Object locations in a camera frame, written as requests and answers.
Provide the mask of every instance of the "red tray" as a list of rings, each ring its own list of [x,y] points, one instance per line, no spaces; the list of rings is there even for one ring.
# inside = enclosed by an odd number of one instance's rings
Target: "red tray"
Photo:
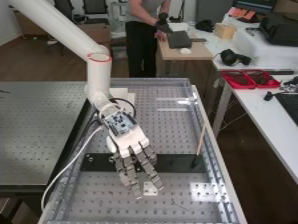
[[[255,89],[255,82],[243,71],[222,71],[221,75],[234,89]]]
[[[255,87],[259,89],[279,88],[281,83],[273,76],[262,70],[245,70],[245,74],[254,81]]]

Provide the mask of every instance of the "office chair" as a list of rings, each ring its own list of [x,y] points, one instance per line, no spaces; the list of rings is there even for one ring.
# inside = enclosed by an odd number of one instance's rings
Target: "office chair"
[[[66,18],[73,22],[73,23],[81,23],[86,21],[86,16],[84,15],[73,15],[73,5],[70,0],[54,0],[54,8],[66,16]]]
[[[108,14],[108,6],[105,0],[84,0],[85,14]]]
[[[81,24],[81,23],[84,23],[84,24],[97,24],[97,23],[109,24],[108,19],[89,19],[89,17],[85,15],[77,15],[77,14],[73,15],[74,7],[72,5],[70,0],[54,0],[54,7],[74,24]]]
[[[108,5],[105,0],[84,0],[82,9],[85,14],[108,14]],[[109,24],[106,18],[88,19],[86,24],[105,23]]]

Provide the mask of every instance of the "wooden stick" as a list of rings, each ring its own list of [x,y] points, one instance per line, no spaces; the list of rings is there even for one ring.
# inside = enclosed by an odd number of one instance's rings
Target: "wooden stick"
[[[203,124],[202,134],[201,134],[199,143],[198,143],[197,156],[199,155],[199,152],[201,152],[201,149],[202,149],[202,142],[203,142],[205,132],[206,132],[206,125]]]

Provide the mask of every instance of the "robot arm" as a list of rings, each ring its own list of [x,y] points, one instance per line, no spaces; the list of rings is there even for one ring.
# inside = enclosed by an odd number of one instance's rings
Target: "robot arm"
[[[157,159],[149,146],[149,139],[136,120],[109,100],[112,97],[109,50],[90,39],[46,0],[10,0],[10,4],[86,61],[86,97],[100,111],[101,122],[109,129],[106,145],[113,153],[120,180],[132,189],[134,197],[141,198],[132,154],[136,155],[157,189],[162,189],[162,183],[151,165]]]

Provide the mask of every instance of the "black box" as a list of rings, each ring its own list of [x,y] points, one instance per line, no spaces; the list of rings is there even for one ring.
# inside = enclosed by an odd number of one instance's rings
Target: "black box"
[[[298,47],[298,14],[271,13],[263,18],[259,30],[269,43]]]

